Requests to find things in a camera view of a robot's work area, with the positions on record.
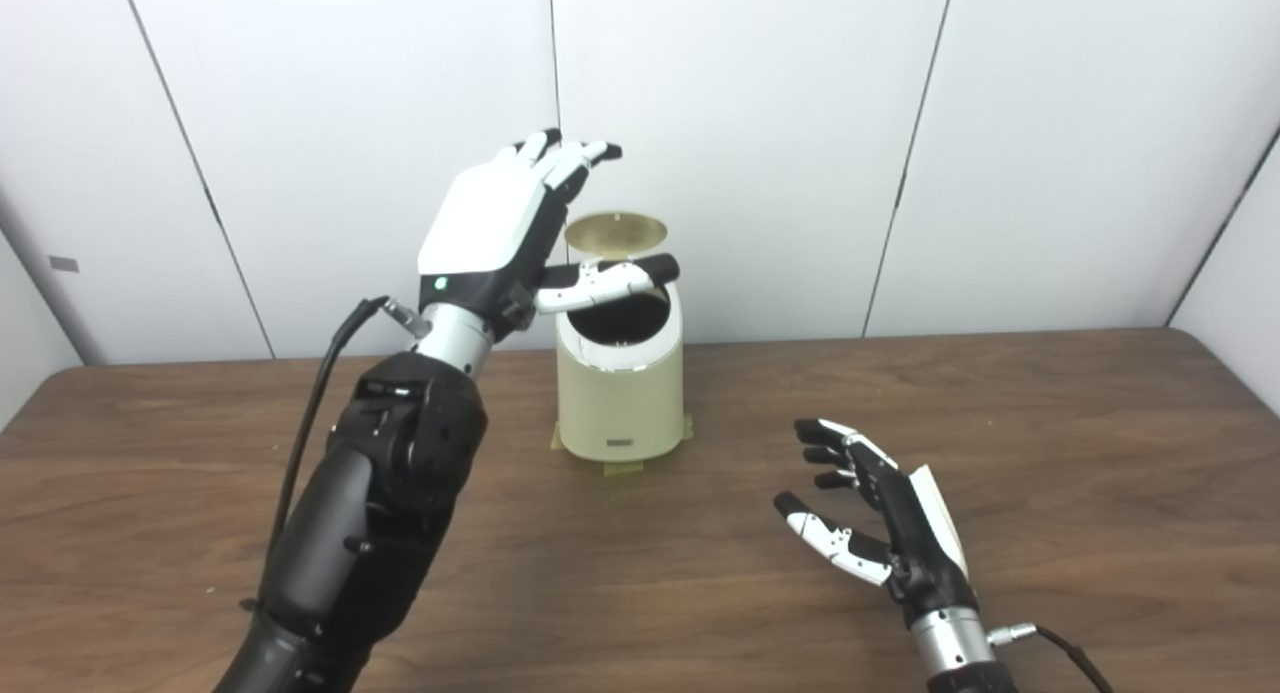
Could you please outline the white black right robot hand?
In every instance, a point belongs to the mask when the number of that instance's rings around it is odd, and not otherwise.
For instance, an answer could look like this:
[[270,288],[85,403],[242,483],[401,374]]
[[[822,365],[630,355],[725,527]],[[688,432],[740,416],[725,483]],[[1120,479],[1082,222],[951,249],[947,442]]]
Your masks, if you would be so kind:
[[820,418],[794,423],[803,457],[829,470],[815,477],[822,491],[856,491],[884,523],[881,541],[823,516],[796,494],[774,497],[788,528],[837,569],[888,592],[913,625],[945,608],[978,611],[963,544],[928,466],[911,473],[867,436]]

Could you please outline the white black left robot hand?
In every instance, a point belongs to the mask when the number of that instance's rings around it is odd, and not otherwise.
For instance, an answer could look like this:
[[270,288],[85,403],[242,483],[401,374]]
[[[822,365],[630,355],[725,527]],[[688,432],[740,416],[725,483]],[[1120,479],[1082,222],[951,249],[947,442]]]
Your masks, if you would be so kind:
[[465,310],[502,342],[539,314],[595,307],[677,281],[669,254],[548,263],[593,168],[621,156],[616,143],[564,142],[552,128],[458,174],[419,252],[420,309]]

